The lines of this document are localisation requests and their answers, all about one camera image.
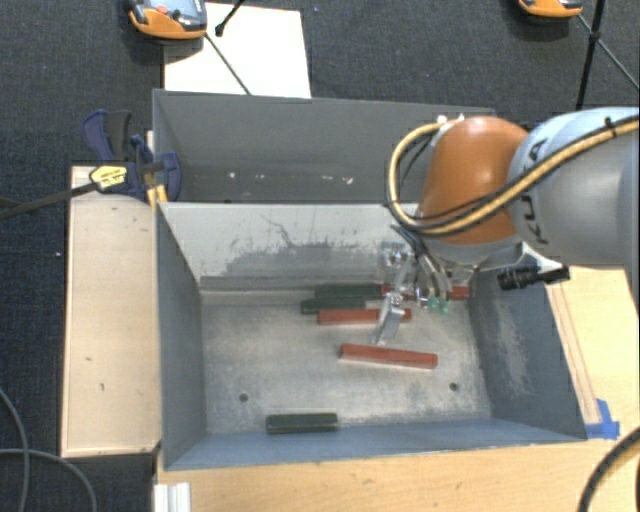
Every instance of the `cable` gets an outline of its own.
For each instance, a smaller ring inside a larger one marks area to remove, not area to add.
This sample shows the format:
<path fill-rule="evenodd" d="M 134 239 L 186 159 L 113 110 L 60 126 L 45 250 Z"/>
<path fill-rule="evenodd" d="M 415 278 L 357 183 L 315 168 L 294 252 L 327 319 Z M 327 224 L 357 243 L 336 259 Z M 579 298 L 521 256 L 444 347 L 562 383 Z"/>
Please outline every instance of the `cable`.
<path fill-rule="evenodd" d="M 74 197 L 93 192 L 94 190 L 96 190 L 96 184 L 87 183 L 86 185 L 82 185 L 80 187 L 63 190 L 62 192 L 56 192 L 55 194 L 48 195 L 41 199 L 36 199 L 35 201 L 29 201 L 28 203 L 18 203 L 16 206 L 0 212 L 0 220 L 10 219 L 11 217 L 16 217 L 17 215 L 22 215 L 23 213 L 33 213 L 40 208 L 44 208 L 45 206 L 50 206 L 52 204 L 59 203 L 60 201 L 68 201 L 69 199 L 72 199 Z"/>
<path fill-rule="evenodd" d="M 18 431 L 20 432 L 20 439 L 22 442 L 22 448 L 6 448 L 0 449 L 0 456 L 7 455 L 22 455 L 24 457 L 24 475 L 22 480 L 22 496 L 20 498 L 19 512 L 24 512 L 27 503 L 27 496 L 29 493 L 29 483 L 31 478 L 31 465 L 30 458 L 31 457 L 39 457 L 41 459 L 46 459 L 53 461 L 57 464 L 61 464 L 65 468 L 67 468 L 71 473 L 73 473 L 84 485 L 87 493 L 89 494 L 89 498 L 91 500 L 91 510 L 93 512 L 98 512 L 98 500 L 96 499 L 96 493 L 93 490 L 93 486 L 91 482 L 87 479 L 87 477 L 80 471 L 76 466 L 71 464 L 69 461 L 63 459 L 62 457 L 58 457 L 57 455 L 53 455 L 47 452 L 41 452 L 39 450 L 33 450 L 29 448 L 29 444 L 27 442 L 27 433 L 24 428 L 24 423 L 20 418 L 20 414 L 17 409 L 9 399 L 9 397 L 5 394 L 5 392 L 0 388 L 0 398 L 5 403 L 11 416 L 13 417 L 16 426 L 18 427 Z"/>
<path fill-rule="evenodd" d="M 442 211 L 440 213 L 434 213 L 433 215 L 416 216 L 416 215 L 407 214 L 407 216 L 409 218 L 413 219 L 413 220 L 421 220 L 421 221 L 441 219 L 442 217 L 447 217 L 447 216 L 451 215 L 452 213 L 455 213 L 455 212 L 457 212 L 459 210 L 462 210 L 463 208 L 469 208 L 471 206 L 477 206 L 480 202 L 486 200 L 487 198 L 495 197 L 496 195 L 498 195 L 498 191 L 494 191 L 494 192 L 491 192 L 491 193 L 486 194 L 484 196 L 479 196 L 479 197 L 476 197 L 474 199 L 470 199 L 469 201 L 465 201 L 464 203 L 461 203 L 461 204 L 459 204 L 457 206 L 452 206 L 448 210 L 444 210 L 444 211 Z"/>
<path fill-rule="evenodd" d="M 24 512 L 27 506 L 27 496 L 29 494 L 29 479 L 31 478 L 31 467 L 30 467 L 30 457 L 29 457 L 29 443 L 27 441 L 27 431 L 24 428 L 24 423 L 22 423 L 22 419 L 20 419 L 20 414 L 14 407 L 9 397 L 5 394 L 5 392 L 0 388 L 0 398 L 9 409 L 11 416 L 13 416 L 13 421 L 18 427 L 18 432 L 20 433 L 20 441 L 22 443 L 21 453 L 24 457 L 23 462 L 23 477 L 22 477 L 22 495 L 20 496 L 20 505 L 18 506 L 19 512 Z"/>
<path fill-rule="evenodd" d="M 24 452 L 22 448 L 8 448 L 0 450 L 1 455 L 20 455 Z M 55 462 L 56 464 L 60 464 L 62 467 L 68 469 L 71 473 L 73 473 L 84 485 L 87 490 L 87 494 L 89 495 L 89 499 L 91 500 L 91 510 L 93 512 L 98 512 L 98 500 L 96 499 L 96 493 L 93 490 L 93 486 L 91 482 L 87 479 L 82 471 L 80 471 L 76 466 L 71 464 L 68 460 L 63 459 L 62 457 L 58 457 L 57 455 L 53 455 L 52 453 L 41 452 L 39 450 L 28 450 L 28 454 L 32 457 L 40 457 L 41 459 L 49 460 Z"/>
<path fill-rule="evenodd" d="M 416 151 L 415 154 L 411 157 L 411 160 L 409 160 L 409 163 L 407 164 L 407 167 L 404 170 L 404 173 L 402 174 L 402 178 L 400 179 L 400 183 L 398 184 L 398 194 L 400 194 L 400 191 L 404 186 L 404 182 L 407 180 L 407 177 L 409 176 L 409 173 L 411 172 L 413 165 L 416 163 L 416 160 L 418 160 L 418 158 L 420 158 L 420 155 L 422 155 L 422 153 L 424 153 L 425 150 L 429 147 L 429 144 L 431 143 L 432 139 L 433 139 L 433 135 L 428 135 L 427 140 L 424 141 L 422 146 L 420 146 L 420 149 L 418 149 L 418 151 Z"/>
<path fill-rule="evenodd" d="M 11 199 L 5 199 L 4 197 L 0 197 L 0 208 L 13 208 L 14 206 L 19 206 L 20 203 L 17 201 L 12 201 Z"/>
<path fill-rule="evenodd" d="M 213 47 L 213 49 L 216 51 L 216 53 L 218 54 L 218 56 L 222 59 L 222 62 L 224 62 L 224 65 L 227 66 L 227 69 L 229 70 L 229 72 L 233 75 L 233 78 L 236 79 L 236 81 L 238 82 L 238 84 L 240 84 L 240 87 L 242 87 L 242 90 L 245 92 L 245 94 L 247 94 L 248 96 L 253 96 L 250 92 L 249 89 L 247 89 L 247 86 L 244 85 L 244 83 L 242 82 L 242 80 L 240 80 L 240 77 L 238 76 L 238 74 L 235 72 L 235 70 L 233 69 L 233 67 L 231 67 L 231 64 L 229 64 L 229 61 L 227 61 L 227 59 L 225 59 L 224 55 L 222 54 L 222 52 L 220 51 L 220 49 L 218 48 L 218 46 L 216 45 L 216 43 L 213 42 L 213 39 L 211 39 L 211 37 L 209 36 L 209 34 L 207 34 L 205 32 L 204 34 L 204 38 L 209 41 L 209 43 L 211 44 L 211 46 Z"/>
<path fill-rule="evenodd" d="M 408 144 L 415 138 L 439 130 L 446 123 L 433 123 L 416 128 L 410 132 L 396 146 L 389 163 L 387 174 L 387 207 L 396 221 L 405 229 L 415 231 L 422 236 L 439 238 L 450 236 L 484 222 L 498 211 L 504 209 L 526 191 L 537 185 L 543 178 L 555 171 L 561 164 L 598 146 L 614 137 L 630 133 L 638 129 L 638 116 L 631 116 L 615 124 L 605 123 L 604 126 L 586 134 L 585 136 L 561 147 L 539 163 L 531 167 L 507 183 L 504 187 L 479 200 L 474 206 L 467 208 L 453 218 L 440 222 L 426 223 L 413 219 L 401 207 L 397 192 L 397 167 L 402 154 Z"/>
<path fill-rule="evenodd" d="M 616 462 L 625 452 L 629 451 L 638 441 L 640 441 L 640 427 L 632 430 L 622 439 L 622 441 L 614 446 L 604 459 L 600 461 L 593 470 L 593 473 L 591 473 L 584 491 L 582 491 L 580 504 L 578 505 L 578 512 L 587 512 L 589 510 L 589 505 L 591 504 L 591 500 L 598 488 L 598 484 L 611 470 L 614 462 Z"/>

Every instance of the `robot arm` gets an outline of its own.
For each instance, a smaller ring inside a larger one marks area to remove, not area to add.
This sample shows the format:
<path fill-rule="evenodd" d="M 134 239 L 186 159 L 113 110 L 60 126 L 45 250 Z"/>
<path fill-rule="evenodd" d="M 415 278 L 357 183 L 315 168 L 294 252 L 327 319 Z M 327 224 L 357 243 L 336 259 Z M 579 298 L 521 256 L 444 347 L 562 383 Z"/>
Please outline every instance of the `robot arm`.
<path fill-rule="evenodd" d="M 417 210 L 409 214 L 398 167 L 425 136 L 434 137 L 435 147 Z M 535 280 L 531 269 L 513 278 L 529 252 L 557 262 L 542 280 L 563 276 L 566 265 L 624 268 L 638 307 L 637 108 L 566 114 L 531 133 L 490 117 L 420 127 L 392 154 L 387 200 L 420 263 L 415 282 L 436 283 L 442 305 L 447 291 L 468 285 L 475 272 L 512 272 L 504 288 Z"/>

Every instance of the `black cable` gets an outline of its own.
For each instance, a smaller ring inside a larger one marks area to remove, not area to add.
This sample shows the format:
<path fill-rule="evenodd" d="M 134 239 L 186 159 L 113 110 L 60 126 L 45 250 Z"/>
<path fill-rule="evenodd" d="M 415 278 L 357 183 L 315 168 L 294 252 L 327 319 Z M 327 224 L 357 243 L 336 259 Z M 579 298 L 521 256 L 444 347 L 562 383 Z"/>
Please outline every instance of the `black cable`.
<path fill-rule="evenodd" d="M 24 423 L 22 423 L 22 419 L 20 419 L 20 414 L 16 410 L 13 402 L 9 400 L 9 397 L 5 394 L 5 392 L 0 388 L 0 398 L 9 409 L 11 416 L 13 417 L 13 421 L 18 427 L 18 432 L 20 433 L 20 442 L 22 443 L 21 453 L 24 457 L 23 462 L 23 476 L 22 476 L 22 495 L 20 497 L 20 505 L 18 506 L 19 512 L 24 512 L 27 506 L 27 496 L 29 494 L 29 479 L 31 478 L 31 467 L 30 467 L 30 457 L 29 457 L 29 443 L 27 441 L 27 431 L 24 428 Z"/>
<path fill-rule="evenodd" d="M 36 210 L 39 210 L 40 208 L 44 208 L 45 206 L 50 206 L 52 204 L 59 203 L 60 201 L 68 201 L 69 199 L 72 199 L 74 197 L 93 192 L 94 190 L 96 190 L 96 184 L 87 183 L 86 185 L 82 185 L 80 187 L 63 190 L 62 192 L 56 192 L 55 194 L 48 195 L 41 199 L 36 199 L 35 201 L 20 203 L 17 206 L 0 212 L 0 220 L 10 219 L 11 217 L 16 217 L 17 215 L 22 215 L 23 213 L 32 213 Z"/>
<path fill-rule="evenodd" d="M 413 220 L 434 220 L 434 219 L 439 219 L 441 217 L 446 217 L 448 215 L 451 215 L 455 212 L 457 212 L 458 210 L 462 210 L 463 208 L 470 208 L 470 207 L 477 207 L 480 205 L 481 201 L 488 201 L 493 199 L 494 197 L 496 197 L 498 195 L 498 191 L 494 191 L 494 192 L 490 192 L 489 194 L 485 194 L 483 196 L 479 196 L 476 197 L 475 199 L 469 199 L 469 201 L 466 201 L 464 203 L 461 203 L 457 206 L 452 206 L 451 208 L 449 208 L 448 210 L 444 210 L 440 213 L 434 213 L 433 215 L 424 215 L 424 216 L 417 216 L 417 215 L 407 215 L 407 217 L 413 219 Z"/>
<path fill-rule="evenodd" d="M 20 455 L 24 452 L 22 448 L 8 448 L 4 450 L 0 450 L 0 456 L 2 455 Z M 53 455 L 52 453 L 41 452 L 39 450 L 28 450 L 28 454 L 32 457 L 39 457 L 41 459 L 49 460 L 55 462 L 56 464 L 60 464 L 62 467 L 68 469 L 71 473 L 73 473 L 84 485 L 87 490 L 87 494 L 89 495 L 89 499 L 91 500 L 91 510 L 93 512 L 98 512 L 98 500 L 96 498 L 96 493 L 93 490 L 93 486 L 91 482 L 87 479 L 85 474 L 80 471 L 76 466 L 71 464 L 68 460 L 63 459 L 62 457 L 58 457 L 57 455 Z"/>
<path fill-rule="evenodd" d="M 578 512 L 587 512 L 591 500 L 598 488 L 598 484 L 604 479 L 607 473 L 613 467 L 613 464 L 626 452 L 628 452 L 634 444 L 640 441 L 640 427 L 632 430 L 622 441 L 620 441 L 613 449 L 606 455 L 604 459 L 596 466 L 587 481 L 587 485 L 582 491 L 580 497 L 580 504 L 578 505 Z"/>
<path fill-rule="evenodd" d="M 414 155 L 411 157 L 411 160 L 409 160 L 409 163 L 407 164 L 407 167 L 405 168 L 404 172 L 402 173 L 402 177 L 398 181 L 398 195 L 400 194 L 400 191 L 402 190 L 402 186 L 404 185 L 404 182 L 407 180 L 407 177 L 409 176 L 409 173 L 411 172 L 411 169 L 413 168 L 414 164 L 416 163 L 416 160 L 418 160 L 418 158 L 420 158 L 420 155 L 422 155 L 422 153 L 424 153 L 425 150 L 429 147 L 429 144 L 431 143 L 431 140 L 433 139 L 433 134 L 425 135 L 425 137 L 426 137 L 426 140 L 424 141 L 422 146 L 420 146 L 420 149 L 418 149 L 418 151 L 416 151 L 414 153 Z M 414 146 L 417 146 L 417 144 L 418 144 L 418 141 L 415 141 L 414 142 Z"/>
<path fill-rule="evenodd" d="M 236 79 L 236 81 L 240 84 L 240 87 L 242 87 L 242 90 L 245 92 L 245 94 L 247 94 L 248 96 L 253 96 L 250 92 L 249 89 L 247 89 L 247 86 L 244 85 L 244 83 L 242 82 L 242 80 L 240 80 L 240 77 L 238 76 L 238 74 L 235 72 L 235 70 L 233 69 L 233 67 L 231 66 L 231 64 L 229 64 L 229 61 L 227 61 L 227 59 L 224 57 L 224 55 L 222 54 L 222 52 L 220 51 L 220 49 L 218 48 L 218 46 L 216 45 L 216 43 L 213 42 L 213 39 L 211 39 L 211 37 L 209 36 L 209 34 L 207 34 L 205 32 L 204 34 L 204 38 L 209 41 L 209 43 L 211 44 L 211 46 L 213 47 L 213 49 L 216 51 L 216 53 L 218 54 L 218 56 L 222 59 L 222 62 L 224 62 L 224 65 L 227 66 L 227 69 L 229 70 L 229 72 L 233 75 L 233 77 Z"/>
<path fill-rule="evenodd" d="M 14 206 L 19 205 L 20 203 L 18 203 L 17 201 L 12 201 L 11 199 L 0 197 L 0 208 L 13 208 Z"/>
<path fill-rule="evenodd" d="M 22 496 L 20 498 L 20 505 L 18 510 L 20 512 L 24 512 L 26 508 L 27 496 L 29 493 L 29 483 L 31 478 L 31 467 L 30 467 L 30 458 L 31 457 L 39 457 L 41 459 L 47 459 L 53 461 L 57 464 L 61 464 L 65 468 L 67 468 L 71 473 L 73 473 L 78 479 L 82 482 L 85 489 L 87 489 L 87 493 L 89 494 L 89 498 L 91 499 L 91 509 L 93 512 L 98 512 L 98 500 L 96 499 L 96 493 L 93 490 L 91 482 L 87 479 L 87 477 L 80 471 L 76 466 L 71 464 L 69 461 L 63 459 L 62 457 L 58 457 L 57 455 L 53 455 L 52 453 L 41 452 L 39 450 L 33 450 L 29 448 L 29 444 L 27 442 L 27 433 L 24 428 L 24 423 L 20 418 L 20 414 L 17 409 L 13 405 L 13 402 L 9 399 L 9 397 L 5 394 L 5 392 L 0 388 L 0 398 L 5 403 L 13 420 L 18 427 L 18 431 L 20 432 L 20 439 L 22 442 L 22 448 L 6 448 L 0 449 L 0 456 L 7 455 L 22 455 L 24 457 L 24 475 L 22 480 Z"/>
<path fill-rule="evenodd" d="M 598 128 L 595 128 L 594 130 L 582 135 L 581 137 L 578 137 L 577 139 L 573 140 L 572 142 L 569 142 L 567 144 L 565 144 L 564 146 L 561 146 L 560 148 L 558 148 L 557 150 L 555 150 L 553 153 L 550 153 L 549 155 L 547 155 L 545 158 L 543 158 L 542 160 L 540 160 L 539 162 L 537 162 L 535 165 L 533 165 L 532 167 L 530 167 L 529 169 L 527 169 L 526 171 L 524 171 L 522 174 L 518 175 L 515 179 L 513 179 L 512 181 L 505 183 L 502 187 L 500 187 L 499 189 L 495 190 L 494 192 L 491 192 L 490 194 L 487 194 L 486 196 L 484 196 L 482 199 L 480 199 L 479 201 L 475 202 L 475 204 L 473 206 L 471 206 L 470 208 L 468 208 L 464 213 L 460 214 L 460 216 L 464 216 L 467 215 L 467 213 L 470 213 L 474 210 L 476 210 L 477 208 L 484 206 L 485 204 L 489 203 L 490 201 L 492 201 L 495 197 L 501 195 L 502 193 L 506 192 L 507 190 L 509 190 L 512 186 L 514 186 L 516 183 L 519 183 L 521 181 L 523 181 L 527 176 L 529 176 L 530 174 L 534 173 L 539 167 L 542 167 L 546 162 L 550 161 L 552 158 L 554 158 L 557 154 L 562 153 L 563 151 L 569 149 L 570 147 L 582 142 L 583 140 L 589 139 L 595 135 L 598 135 L 600 133 L 603 133 L 607 130 L 613 130 L 615 132 L 616 127 L 621 126 L 623 124 L 626 124 L 630 121 L 633 120 L 638 120 L 638 116 L 629 116 L 629 117 L 625 117 L 623 119 L 618 120 L 616 123 L 607 123 L 606 119 L 605 119 L 605 124 L 603 126 L 600 126 Z M 564 163 L 573 160 L 574 158 L 577 158 L 578 156 L 580 156 L 582 153 L 579 153 L 569 159 L 567 159 Z M 552 174 L 553 172 L 555 172 L 558 168 L 556 167 L 551 173 L 549 174 L 545 174 L 542 178 L 538 179 L 537 181 L 533 182 L 531 186 L 536 186 L 538 185 L 541 181 L 543 181 L 545 178 L 547 178 L 550 174 Z M 519 199 L 522 195 L 524 195 L 527 191 L 522 191 L 520 192 L 518 195 L 514 196 L 511 201 L 509 201 L 508 203 L 506 203 L 501 209 L 506 208 L 507 206 L 509 206 L 511 203 L 513 203 L 514 201 L 516 201 L 517 199 Z M 484 219 L 477 221 L 476 225 L 479 224 L 480 222 L 483 222 Z"/>

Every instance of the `green block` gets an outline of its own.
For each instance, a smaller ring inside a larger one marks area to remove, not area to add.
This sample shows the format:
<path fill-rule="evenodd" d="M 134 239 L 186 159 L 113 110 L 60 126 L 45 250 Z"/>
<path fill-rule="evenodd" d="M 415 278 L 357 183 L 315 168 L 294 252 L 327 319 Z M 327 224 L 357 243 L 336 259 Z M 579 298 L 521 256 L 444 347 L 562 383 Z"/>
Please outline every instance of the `green block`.
<path fill-rule="evenodd" d="M 313 315 L 321 309 L 364 309 L 364 297 L 323 297 L 300 302 L 300 313 Z"/>
<path fill-rule="evenodd" d="M 332 432 L 338 429 L 335 413 L 272 414 L 267 416 L 267 433 L 301 434 L 307 432 Z"/>
<path fill-rule="evenodd" d="M 316 299 L 326 297 L 363 297 L 367 300 L 381 298 L 380 285 L 365 284 L 323 284 L 314 289 Z"/>
<path fill-rule="evenodd" d="M 436 311 L 440 307 L 440 299 L 431 297 L 428 302 L 429 311 Z"/>

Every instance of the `black tripod leg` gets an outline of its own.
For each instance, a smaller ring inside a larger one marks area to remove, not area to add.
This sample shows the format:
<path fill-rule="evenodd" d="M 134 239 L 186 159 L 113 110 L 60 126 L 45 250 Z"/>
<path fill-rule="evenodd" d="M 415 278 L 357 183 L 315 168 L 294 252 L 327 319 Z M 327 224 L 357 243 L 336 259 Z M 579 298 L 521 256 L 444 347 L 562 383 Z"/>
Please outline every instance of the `black tripod leg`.
<path fill-rule="evenodd" d="M 597 0 L 596 2 L 593 22 L 591 23 L 591 29 L 589 30 L 589 46 L 587 47 L 587 57 L 584 61 L 584 68 L 582 69 L 582 80 L 580 81 L 580 91 L 578 92 L 578 100 L 576 101 L 576 110 L 582 110 L 584 105 L 584 96 L 587 92 L 587 83 L 589 82 L 591 63 L 593 62 L 593 52 L 600 40 L 600 22 L 602 21 L 602 14 L 604 12 L 604 2 L 605 0 Z"/>
<path fill-rule="evenodd" d="M 224 20 L 222 20 L 222 23 L 216 26 L 216 37 L 222 37 L 222 34 L 224 33 L 224 27 L 226 26 L 227 22 L 233 17 L 236 11 L 240 9 L 240 6 L 243 3 L 244 3 L 244 0 L 238 0 L 233 6 L 233 9 L 231 9 L 231 12 L 227 14 L 227 17 Z"/>

